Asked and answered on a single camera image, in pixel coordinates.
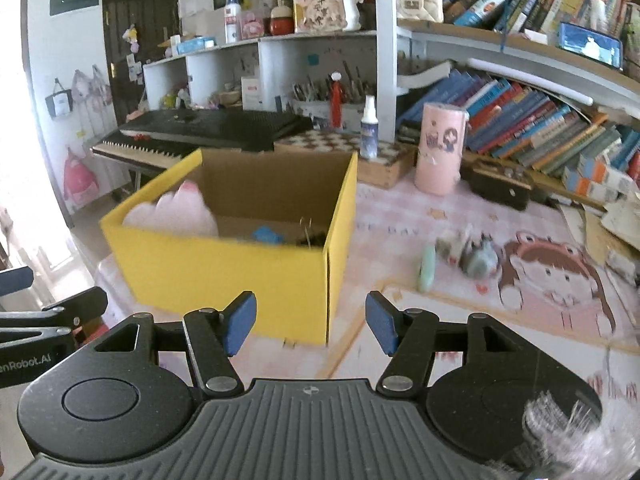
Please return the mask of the mint green eraser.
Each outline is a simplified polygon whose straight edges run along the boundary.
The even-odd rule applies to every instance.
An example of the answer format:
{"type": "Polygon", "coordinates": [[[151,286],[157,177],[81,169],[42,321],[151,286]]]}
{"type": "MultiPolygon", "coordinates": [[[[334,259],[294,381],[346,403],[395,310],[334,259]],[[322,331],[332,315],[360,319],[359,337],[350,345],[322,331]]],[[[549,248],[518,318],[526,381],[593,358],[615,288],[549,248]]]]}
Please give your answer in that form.
{"type": "Polygon", "coordinates": [[[434,244],[427,244],[422,252],[422,258],[418,275],[418,289],[420,292],[428,292],[435,281],[437,254],[434,244]]]}

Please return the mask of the white staples box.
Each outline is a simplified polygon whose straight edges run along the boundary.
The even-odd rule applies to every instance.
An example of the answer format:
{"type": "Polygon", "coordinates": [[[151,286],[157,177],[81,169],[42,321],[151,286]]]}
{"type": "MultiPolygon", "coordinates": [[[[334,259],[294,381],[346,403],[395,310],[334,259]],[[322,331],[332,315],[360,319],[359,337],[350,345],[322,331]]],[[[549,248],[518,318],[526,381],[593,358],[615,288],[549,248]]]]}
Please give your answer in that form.
{"type": "Polygon", "coordinates": [[[442,233],[436,238],[435,250],[439,258],[448,266],[458,266],[468,244],[469,235],[461,231],[442,233]]]}

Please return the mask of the blue toy truck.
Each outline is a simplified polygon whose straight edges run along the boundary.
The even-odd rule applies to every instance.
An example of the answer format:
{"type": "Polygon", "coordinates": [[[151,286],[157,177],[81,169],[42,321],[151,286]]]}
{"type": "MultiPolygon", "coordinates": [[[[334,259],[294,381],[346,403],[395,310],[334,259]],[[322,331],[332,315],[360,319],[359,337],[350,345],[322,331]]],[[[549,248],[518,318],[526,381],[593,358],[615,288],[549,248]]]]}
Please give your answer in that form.
{"type": "Polygon", "coordinates": [[[492,278],[501,266],[500,248],[489,234],[482,233],[479,240],[466,242],[459,266],[473,280],[492,278]]]}

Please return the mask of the blue clay packet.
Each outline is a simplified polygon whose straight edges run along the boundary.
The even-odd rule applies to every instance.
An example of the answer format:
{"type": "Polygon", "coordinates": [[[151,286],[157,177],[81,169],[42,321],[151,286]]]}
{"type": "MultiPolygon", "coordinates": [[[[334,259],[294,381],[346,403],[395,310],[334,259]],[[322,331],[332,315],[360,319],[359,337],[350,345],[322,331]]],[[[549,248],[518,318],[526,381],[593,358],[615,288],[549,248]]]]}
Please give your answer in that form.
{"type": "Polygon", "coordinates": [[[252,239],[259,243],[280,245],[284,243],[284,237],[273,231],[269,226],[260,226],[252,233],[252,239]]]}

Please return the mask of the pink plush pig toy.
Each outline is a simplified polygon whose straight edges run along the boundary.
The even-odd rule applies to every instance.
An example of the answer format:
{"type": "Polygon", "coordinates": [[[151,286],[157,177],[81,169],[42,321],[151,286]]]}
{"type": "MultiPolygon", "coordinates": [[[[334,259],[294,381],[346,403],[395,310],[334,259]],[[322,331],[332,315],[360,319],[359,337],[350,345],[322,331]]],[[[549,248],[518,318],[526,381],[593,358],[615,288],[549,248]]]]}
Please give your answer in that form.
{"type": "Polygon", "coordinates": [[[124,226],[145,231],[182,236],[217,237],[217,221],[206,206],[198,185],[185,180],[175,190],[166,192],[155,203],[134,206],[124,220],[124,226]]]}

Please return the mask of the black binder clip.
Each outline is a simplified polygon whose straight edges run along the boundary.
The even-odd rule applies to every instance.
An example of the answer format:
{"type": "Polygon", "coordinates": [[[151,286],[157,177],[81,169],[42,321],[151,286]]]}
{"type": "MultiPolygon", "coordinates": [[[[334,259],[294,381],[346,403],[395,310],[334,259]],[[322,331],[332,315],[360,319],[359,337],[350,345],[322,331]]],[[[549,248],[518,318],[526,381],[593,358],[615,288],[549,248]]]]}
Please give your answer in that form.
{"type": "Polygon", "coordinates": [[[326,244],[326,230],[317,230],[312,223],[312,219],[302,217],[298,222],[299,227],[302,229],[302,236],[296,240],[295,245],[307,248],[322,248],[326,244]]]}

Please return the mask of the yellow cardboard box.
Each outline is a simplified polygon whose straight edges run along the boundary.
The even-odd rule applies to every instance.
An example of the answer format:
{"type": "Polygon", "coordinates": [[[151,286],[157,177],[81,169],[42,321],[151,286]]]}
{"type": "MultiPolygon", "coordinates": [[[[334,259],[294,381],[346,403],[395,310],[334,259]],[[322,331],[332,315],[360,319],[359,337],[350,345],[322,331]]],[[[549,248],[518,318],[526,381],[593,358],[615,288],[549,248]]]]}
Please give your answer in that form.
{"type": "Polygon", "coordinates": [[[186,314],[228,304],[244,290],[257,298],[257,335],[327,344],[356,214],[354,153],[197,150],[102,218],[108,246],[139,304],[186,314]],[[195,182],[214,215],[217,237],[124,226],[126,214],[195,182]],[[328,237],[322,248],[296,246],[299,219],[328,237]],[[256,242],[269,226],[284,243],[256,242]]]}

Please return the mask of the pink cartoon desk mat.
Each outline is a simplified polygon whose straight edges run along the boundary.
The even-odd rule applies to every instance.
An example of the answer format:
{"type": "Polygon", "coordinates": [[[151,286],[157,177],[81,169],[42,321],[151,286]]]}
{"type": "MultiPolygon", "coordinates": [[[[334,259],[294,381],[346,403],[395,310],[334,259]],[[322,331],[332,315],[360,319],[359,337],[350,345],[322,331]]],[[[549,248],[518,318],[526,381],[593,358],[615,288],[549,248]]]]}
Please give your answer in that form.
{"type": "Polygon", "coordinates": [[[473,281],[442,260],[436,262],[432,288],[418,289],[421,252],[447,230],[472,226],[474,234],[488,233],[499,245],[521,231],[568,242],[570,230],[559,211],[531,204],[518,212],[465,188],[444,197],[426,195],[409,180],[390,190],[360,183],[356,203],[355,231],[328,344],[251,334],[232,360],[244,382],[254,377],[365,377],[376,382],[390,360],[364,320],[364,300],[376,289],[399,309],[423,308],[444,321],[463,322],[473,312],[490,314],[584,378],[614,414],[638,414],[639,347],[625,311],[639,304],[613,273],[601,274],[605,297],[618,318],[615,334],[605,338],[563,326],[558,312],[546,304],[503,307],[495,278],[473,281]]]}

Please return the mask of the wooden chessboard box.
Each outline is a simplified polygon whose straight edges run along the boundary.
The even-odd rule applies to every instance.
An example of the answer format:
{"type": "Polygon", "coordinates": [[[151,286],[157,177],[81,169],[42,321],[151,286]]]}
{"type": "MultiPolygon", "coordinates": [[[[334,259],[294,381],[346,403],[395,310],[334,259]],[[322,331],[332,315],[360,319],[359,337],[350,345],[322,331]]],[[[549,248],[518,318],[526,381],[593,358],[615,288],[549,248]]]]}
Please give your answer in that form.
{"type": "MultiPolygon", "coordinates": [[[[359,154],[360,137],[355,133],[309,130],[273,143],[276,152],[359,154]]],[[[377,188],[393,188],[416,162],[416,148],[399,142],[378,142],[375,158],[359,157],[358,181],[377,188]]]]}

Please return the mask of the pink cylindrical humidifier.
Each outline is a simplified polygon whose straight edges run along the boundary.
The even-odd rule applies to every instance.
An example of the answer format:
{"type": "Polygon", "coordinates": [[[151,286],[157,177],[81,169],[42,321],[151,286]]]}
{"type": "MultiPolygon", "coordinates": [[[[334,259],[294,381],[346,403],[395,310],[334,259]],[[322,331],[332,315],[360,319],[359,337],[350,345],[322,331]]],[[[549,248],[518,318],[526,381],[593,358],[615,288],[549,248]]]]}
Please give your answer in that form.
{"type": "Polygon", "coordinates": [[[414,185],[423,193],[450,194],[460,180],[469,113],[462,107],[425,103],[414,185]]]}

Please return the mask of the black brown desk organizer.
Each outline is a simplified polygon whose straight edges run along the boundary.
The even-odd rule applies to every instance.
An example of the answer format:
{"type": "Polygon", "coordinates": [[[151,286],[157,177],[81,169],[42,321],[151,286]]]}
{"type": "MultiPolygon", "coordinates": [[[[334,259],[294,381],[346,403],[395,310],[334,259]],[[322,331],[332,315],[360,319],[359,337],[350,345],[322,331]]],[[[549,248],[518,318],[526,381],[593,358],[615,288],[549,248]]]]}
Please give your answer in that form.
{"type": "Polygon", "coordinates": [[[462,178],[471,191],[490,202],[523,211],[534,190],[534,182],[522,167],[504,166],[494,160],[476,160],[462,168],[462,178]]]}

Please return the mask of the black electronic keyboard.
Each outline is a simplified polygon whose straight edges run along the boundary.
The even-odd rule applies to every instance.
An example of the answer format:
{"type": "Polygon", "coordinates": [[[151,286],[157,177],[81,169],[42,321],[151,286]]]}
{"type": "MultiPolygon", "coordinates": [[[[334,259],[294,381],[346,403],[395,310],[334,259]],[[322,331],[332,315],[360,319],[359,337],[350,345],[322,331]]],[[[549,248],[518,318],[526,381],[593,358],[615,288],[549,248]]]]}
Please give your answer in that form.
{"type": "Polygon", "coordinates": [[[162,172],[199,148],[266,152],[288,136],[312,128],[293,113],[222,110],[152,110],[126,122],[91,153],[144,172],[162,172]]]}

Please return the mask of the white spray bottle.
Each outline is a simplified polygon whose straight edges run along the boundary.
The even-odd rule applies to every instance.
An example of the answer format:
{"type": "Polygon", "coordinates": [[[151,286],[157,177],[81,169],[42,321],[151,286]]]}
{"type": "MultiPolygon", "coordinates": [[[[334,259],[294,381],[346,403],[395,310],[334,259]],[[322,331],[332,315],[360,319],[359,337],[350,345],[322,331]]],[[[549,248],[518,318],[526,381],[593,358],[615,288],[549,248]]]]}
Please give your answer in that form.
{"type": "Polygon", "coordinates": [[[375,96],[366,96],[360,120],[360,148],[362,158],[378,157],[378,116],[376,116],[375,96]]]}

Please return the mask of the pile of papers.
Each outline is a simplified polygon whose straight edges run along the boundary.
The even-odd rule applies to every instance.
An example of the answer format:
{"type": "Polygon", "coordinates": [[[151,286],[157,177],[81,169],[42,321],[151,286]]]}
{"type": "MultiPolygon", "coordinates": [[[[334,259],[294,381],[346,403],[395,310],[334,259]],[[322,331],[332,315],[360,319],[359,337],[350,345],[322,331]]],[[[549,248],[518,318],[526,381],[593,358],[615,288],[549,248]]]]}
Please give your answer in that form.
{"type": "Polygon", "coordinates": [[[602,268],[639,287],[639,193],[606,204],[600,216],[587,207],[559,205],[579,247],[602,268]]]}

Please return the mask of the white bookshelf unit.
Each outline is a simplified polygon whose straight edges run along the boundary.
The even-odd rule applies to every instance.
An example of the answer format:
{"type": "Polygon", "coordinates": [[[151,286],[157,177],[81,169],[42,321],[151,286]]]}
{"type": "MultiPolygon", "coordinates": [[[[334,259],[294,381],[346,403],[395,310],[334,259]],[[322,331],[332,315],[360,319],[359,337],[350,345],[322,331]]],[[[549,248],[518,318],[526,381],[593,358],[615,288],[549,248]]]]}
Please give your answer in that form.
{"type": "Polygon", "coordinates": [[[375,84],[380,135],[390,141],[395,136],[398,96],[426,83],[399,69],[397,55],[405,53],[409,70],[416,70],[421,61],[453,62],[528,82],[585,108],[605,107],[613,119],[639,117],[638,81],[591,58],[491,30],[399,23],[394,0],[376,0],[375,11],[373,30],[247,39],[145,65],[149,106],[160,108],[162,97],[179,84],[188,86],[193,104],[204,106],[228,82],[251,79],[255,92],[247,103],[275,112],[286,107],[294,84],[333,72],[347,79],[363,73],[375,84]]]}

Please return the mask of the pink floral ceramic figure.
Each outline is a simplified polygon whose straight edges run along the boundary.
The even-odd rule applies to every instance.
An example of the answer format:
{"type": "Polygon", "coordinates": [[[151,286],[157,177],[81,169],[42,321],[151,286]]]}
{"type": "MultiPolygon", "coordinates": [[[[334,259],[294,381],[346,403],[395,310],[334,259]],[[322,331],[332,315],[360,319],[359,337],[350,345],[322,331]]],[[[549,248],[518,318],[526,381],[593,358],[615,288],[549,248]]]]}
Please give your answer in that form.
{"type": "Polygon", "coordinates": [[[296,34],[358,32],[363,0],[293,0],[296,34]]]}

